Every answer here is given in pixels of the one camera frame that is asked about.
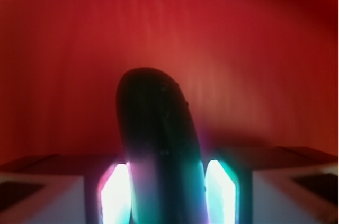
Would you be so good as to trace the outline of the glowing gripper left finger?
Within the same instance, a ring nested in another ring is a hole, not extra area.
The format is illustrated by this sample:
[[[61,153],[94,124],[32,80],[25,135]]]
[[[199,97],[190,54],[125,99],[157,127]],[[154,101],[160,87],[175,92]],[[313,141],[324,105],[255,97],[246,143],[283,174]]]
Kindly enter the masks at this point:
[[[129,223],[131,188],[125,163],[87,159],[84,164],[86,223]]]

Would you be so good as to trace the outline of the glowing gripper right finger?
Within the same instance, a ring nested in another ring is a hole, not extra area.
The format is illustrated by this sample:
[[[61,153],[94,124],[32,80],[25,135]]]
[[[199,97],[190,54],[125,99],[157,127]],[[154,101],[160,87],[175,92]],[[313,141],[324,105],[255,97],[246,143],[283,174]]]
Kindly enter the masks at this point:
[[[218,149],[204,178],[208,223],[252,223],[252,175],[234,149]]]

